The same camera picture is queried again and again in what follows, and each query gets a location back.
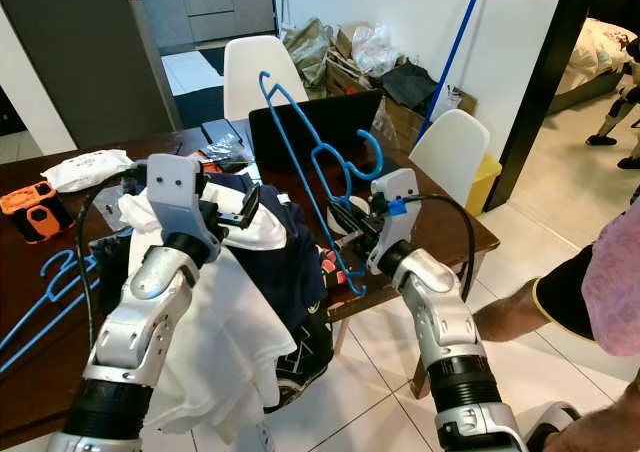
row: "black cable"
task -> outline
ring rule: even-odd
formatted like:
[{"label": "black cable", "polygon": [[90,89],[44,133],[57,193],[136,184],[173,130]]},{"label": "black cable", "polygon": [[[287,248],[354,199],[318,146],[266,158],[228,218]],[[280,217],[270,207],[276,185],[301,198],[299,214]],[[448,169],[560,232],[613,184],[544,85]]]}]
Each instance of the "black cable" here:
[{"label": "black cable", "polygon": [[417,202],[424,200],[439,200],[441,202],[446,202],[451,205],[456,211],[460,214],[462,219],[464,220],[464,225],[467,229],[467,244],[469,247],[468,258],[467,258],[467,275],[464,279],[464,285],[462,286],[462,301],[466,302],[467,297],[469,296],[469,292],[471,291],[471,278],[473,276],[473,268],[475,265],[475,250],[476,250],[476,236],[473,232],[473,225],[471,225],[471,220],[469,219],[469,215],[467,211],[462,207],[459,203],[453,200],[451,197],[447,197],[445,195],[439,194],[429,194],[429,195],[410,195],[409,197],[405,197],[404,202]]},{"label": "black cable", "polygon": [[89,285],[89,274],[87,273],[87,268],[84,264],[84,256],[82,255],[82,243],[84,242],[84,224],[87,218],[87,214],[89,213],[89,209],[91,208],[91,204],[95,200],[96,196],[105,188],[108,183],[111,183],[113,180],[120,179],[127,171],[117,173],[112,175],[111,177],[107,177],[100,184],[96,185],[91,192],[87,194],[87,197],[84,199],[82,203],[82,208],[78,213],[78,218],[76,220],[76,260],[78,261],[78,269],[80,270],[80,279],[82,280],[82,288],[84,294],[84,300],[87,305],[87,320],[88,320],[88,330],[89,330],[89,351],[93,348],[94,336],[95,336],[95,327],[93,321],[93,307],[91,306],[91,286]]}]

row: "blue plastic hanger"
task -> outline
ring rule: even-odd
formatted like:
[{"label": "blue plastic hanger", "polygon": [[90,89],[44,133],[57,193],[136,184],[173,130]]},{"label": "blue plastic hanger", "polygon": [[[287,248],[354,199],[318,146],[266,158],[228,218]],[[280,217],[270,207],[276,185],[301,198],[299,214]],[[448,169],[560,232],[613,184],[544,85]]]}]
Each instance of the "blue plastic hanger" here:
[{"label": "blue plastic hanger", "polygon": [[[271,103],[271,98],[275,95],[276,92],[280,92],[282,95],[285,96],[285,98],[289,101],[291,106],[300,116],[305,126],[307,127],[307,130],[309,131],[309,133],[313,137],[313,140],[316,143],[316,146],[311,151],[311,163],[313,164],[313,167],[316,170],[316,174],[320,179],[320,183],[322,184],[322,187],[324,188],[324,191],[327,194],[327,197],[329,198],[329,200],[338,202],[347,208],[351,208],[351,202],[349,202],[349,198],[351,197],[351,174],[353,173],[356,177],[362,180],[373,180],[380,175],[380,172],[382,172],[383,157],[382,157],[382,150],[380,149],[380,144],[378,144],[378,141],[369,132],[366,132],[361,129],[357,131],[358,136],[365,138],[371,144],[376,154],[376,166],[372,172],[365,173],[358,170],[358,168],[355,165],[353,165],[351,161],[344,160],[342,155],[340,155],[340,152],[338,152],[333,146],[331,146],[330,144],[327,144],[326,142],[322,142],[322,140],[320,140],[320,136],[318,135],[318,132],[316,132],[316,129],[313,127],[311,122],[309,122],[309,119],[306,117],[306,115],[304,115],[304,112],[302,112],[302,110],[300,109],[296,101],[293,99],[293,97],[291,97],[291,95],[289,95],[289,92],[287,92],[284,89],[284,87],[282,87],[280,84],[276,84],[271,88],[269,92],[267,92],[264,85],[264,79],[268,77],[271,77],[271,74],[269,74],[269,72],[266,72],[266,71],[260,72],[259,82],[260,82],[260,89],[262,90],[262,94],[267,100],[267,105],[269,107],[269,110],[271,111],[273,120],[276,124],[276,127],[278,127],[278,130],[280,131],[280,135],[282,136],[282,140],[284,141],[284,144],[287,147],[287,150],[289,151],[289,155],[291,156],[291,159],[293,160],[293,164],[296,167],[296,171],[300,176],[300,180],[302,181],[304,190],[307,192],[307,195],[309,196],[309,200],[311,201],[311,205],[313,205],[313,209],[315,210],[318,220],[320,221],[322,230],[324,231],[324,234],[327,237],[327,240],[329,241],[329,246],[331,247],[331,250],[336,254],[336,261],[338,262],[340,269],[345,273],[347,277],[347,284],[349,285],[349,288],[355,295],[361,297],[366,292],[366,286],[362,285],[362,287],[359,289],[355,286],[355,284],[351,279],[354,277],[362,277],[364,275],[364,270],[365,270],[364,263],[361,264],[360,270],[357,270],[357,271],[349,270],[345,265],[344,259],[340,254],[340,250],[336,246],[336,243],[333,240],[333,237],[331,236],[329,226],[327,225],[324,219],[324,216],[320,211],[320,207],[318,206],[318,203],[313,197],[313,193],[311,192],[311,187],[309,187],[309,183],[307,182],[307,179],[304,176],[304,173],[302,172],[302,167],[300,167],[300,163],[298,162],[296,154],[293,151],[293,148],[291,147],[291,143],[289,142],[289,139],[287,138],[287,133],[284,131],[282,127],[282,123],[280,122],[280,118],[278,117],[278,114],[276,113],[273,107],[273,104]],[[318,154],[323,151],[329,152],[337,160],[338,164],[340,164],[340,167],[342,168],[342,172],[344,173],[344,178],[345,178],[344,195],[341,195],[341,196],[333,195],[333,193],[331,192],[331,188],[329,187],[329,184],[327,184],[327,180],[325,179],[324,173],[322,172],[322,169],[320,168],[320,165],[318,164],[318,159],[317,159]]]},{"label": "blue plastic hanger", "polygon": [[[70,270],[75,269],[78,265],[78,261],[76,260],[75,253],[70,250],[61,250],[57,254],[54,254],[47,260],[42,268],[40,269],[40,276],[45,277],[47,274],[47,269],[59,259],[64,258],[62,265],[60,266],[60,270],[56,275],[53,276],[51,282],[47,285],[47,289],[45,293],[40,297],[35,304],[27,311],[26,314],[13,326],[13,328],[9,331],[9,333],[2,338],[0,341],[0,350],[4,349],[4,347],[9,343],[9,341],[13,338],[13,336],[20,330],[20,328],[33,316],[33,314],[43,305],[46,304],[47,301],[55,303],[61,297],[63,297],[71,288],[73,288],[79,281],[80,276],[76,275],[71,279],[71,281],[62,287],[59,291],[56,291],[56,285],[60,281],[60,279]],[[92,255],[89,255],[84,258],[87,262],[87,272],[95,268],[96,260]],[[91,290],[93,290],[99,283],[99,279],[94,280],[91,283]],[[78,305],[84,299],[84,294],[78,295],[69,305],[67,305],[56,317],[54,317],[47,325],[45,325],[40,332],[34,335],[31,340],[29,340],[25,345],[23,345],[18,352],[16,352],[9,360],[7,360],[4,364],[0,366],[0,374],[4,373],[11,365],[22,357],[27,350],[29,350],[33,345],[38,342],[47,332],[49,332],[55,325],[62,320],[76,305]]]}]

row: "yellow bin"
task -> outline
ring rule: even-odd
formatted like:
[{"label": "yellow bin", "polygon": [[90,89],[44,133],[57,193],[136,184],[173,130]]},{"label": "yellow bin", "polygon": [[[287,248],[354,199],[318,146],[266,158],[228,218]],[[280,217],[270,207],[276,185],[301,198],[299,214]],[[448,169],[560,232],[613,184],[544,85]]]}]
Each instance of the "yellow bin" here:
[{"label": "yellow bin", "polygon": [[478,167],[476,177],[473,179],[473,185],[471,186],[471,192],[467,198],[467,205],[465,209],[474,217],[480,215],[482,207],[487,201],[493,181],[502,172],[502,165],[496,159],[490,155],[485,155]]}]

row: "dark blue clothing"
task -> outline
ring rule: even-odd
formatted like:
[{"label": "dark blue clothing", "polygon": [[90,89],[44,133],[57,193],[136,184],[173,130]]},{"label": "dark blue clothing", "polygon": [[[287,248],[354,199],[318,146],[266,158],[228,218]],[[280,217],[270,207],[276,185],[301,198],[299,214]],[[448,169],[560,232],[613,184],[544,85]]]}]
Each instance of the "dark blue clothing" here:
[{"label": "dark blue clothing", "polygon": [[[209,180],[243,193],[253,185],[246,174],[211,174]],[[284,226],[287,231],[286,246],[267,251],[237,247],[229,247],[229,250],[280,320],[292,331],[306,319],[307,308],[325,299],[327,291],[322,281],[316,240],[304,223],[302,209],[297,204],[281,204],[278,193],[270,185],[261,186],[260,203]]]}]

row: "pink shirt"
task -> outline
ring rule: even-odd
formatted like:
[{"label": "pink shirt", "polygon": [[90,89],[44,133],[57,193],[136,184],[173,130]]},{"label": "pink shirt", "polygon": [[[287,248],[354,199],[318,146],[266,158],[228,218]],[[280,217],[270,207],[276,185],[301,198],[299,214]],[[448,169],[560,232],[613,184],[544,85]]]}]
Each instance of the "pink shirt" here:
[{"label": "pink shirt", "polygon": [[582,282],[593,334],[611,355],[640,352],[640,199],[600,233]]}]

